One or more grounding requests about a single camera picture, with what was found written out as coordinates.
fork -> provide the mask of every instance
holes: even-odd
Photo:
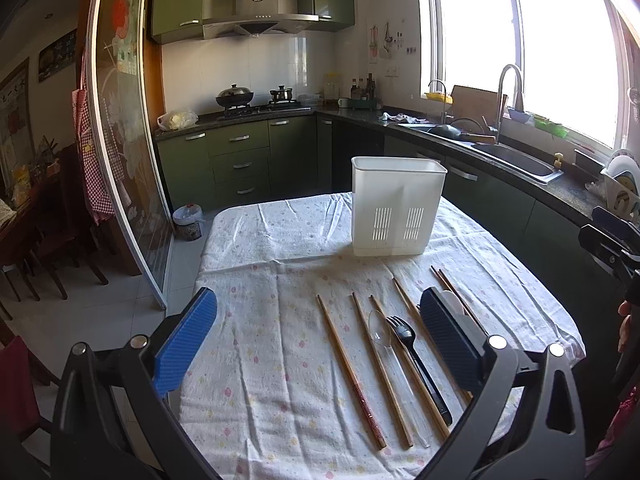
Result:
[[[391,327],[394,329],[394,332],[398,336],[398,339],[400,340],[400,342],[405,346],[405,348],[409,352],[411,359],[414,360],[415,366],[418,368],[418,370],[421,371],[422,381],[424,382],[424,385],[427,387],[427,390],[431,395],[431,399],[433,399],[433,402],[436,405],[436,408],[438,409],[438,412],[442,416],[445,424],[447,426],[450,426],[451,423],[453,422],[451,413],[446,403],[444,402],[442,395],[438,391],[436,384],[433,382],[431,375],[427,371],[427,368],[425,368],[422,360],[420,359],[420,357],[418,356],[418,354],[414,349],[414,341],[415,341],[414,329],[404,319],[398,316],[387,317],[386,320],[389,323],[389,325],[391,325]]]

faucet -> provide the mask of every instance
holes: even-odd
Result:
[[[502,104],[502,83],[504,83],[504,76],[507,74],[510,68],[516,73],[516,95],[513,97],[513,108],[519,112],[524,112],[524,104],[522,102],[522,72],[519,67],[509,63],[502,69],[500,74],[500,82],[498,83],[498,104],[496,106],[495,115],[495,143],[498,144],[498,138],[500,137],[500,125],[502,124],[502,114],[504,113],[504,107]]]
[[[444,86],[442,79],[432,79],[431,81],[429,81],[427,88],[431,88],[431,83],[433,83],[434,81],[440,83],[442,85],[442,88],[444,88],[444,100],[442,101],[442,113],[440,115],[440,124],[446,124],[447,123],[447,87]]]

floor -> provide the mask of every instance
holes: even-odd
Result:
[[[120,348],[133,335],[151,334],[165,315],[180,312],[191,299],[200,253],[209,234],[212,220],[203,225],[199,240],[175,240],[170,263],[168,308],[163,311],[151,294],[142,276],[124,274],[115,257],[97,254],[100,270],[108,285],[100,285],[86,265],[79,269],[71,261],[60,262],[58,274],[65,285],[68,300],[60,293],[48,275],[39,269],[33,279],[41,301],[35,301],[20,276],[11,271],[12,282],[22,301],[18,302],[8,282],[0,276],[0,298],[14,317],[8,322],[27,346],[58,377],[62,375],[70,348],[78,341],[86,342],[94,351]],[[42,416],[52,420],[58,388],[34,385]],[[138,456],[157,465],[127,402],[124,390],[115,388],[116,400]],[[49,435],[36,431],[24,446],[39,459],[49,463]]]

range hood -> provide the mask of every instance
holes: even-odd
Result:
[[[286,5],[284,0],[281,5],[278,4],[278,0],[236,0],[234,15],[203,21],[204,39],[212,40],[222,36],[257,36],[265,32],[297,34],[313,22],[319,21],[318,16],[314,14],[286,12],[288,10],[297,11],[297,7]]]

wooden cutting board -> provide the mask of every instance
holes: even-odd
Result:
[[[471,88],[469,86],[455,85],[451,91],[451,98],[453,104],[449,109],[449,114],[453,115],[454,119],[467,117],[477,121],[483,128],[484,122],[482,116],[486,119],[489,126],[495,126],[495,109],[498,101],[498,92],[489,92],[488,90],[480,90],[478,88]],[[502,107],[507,101],[507,94],[502,95]],[[478,134],[483,132],[476,132],[478,128],[473,123],[467,122],[454,124],[454,126],[460,128],[464,127],[467,131],[473,131]]]

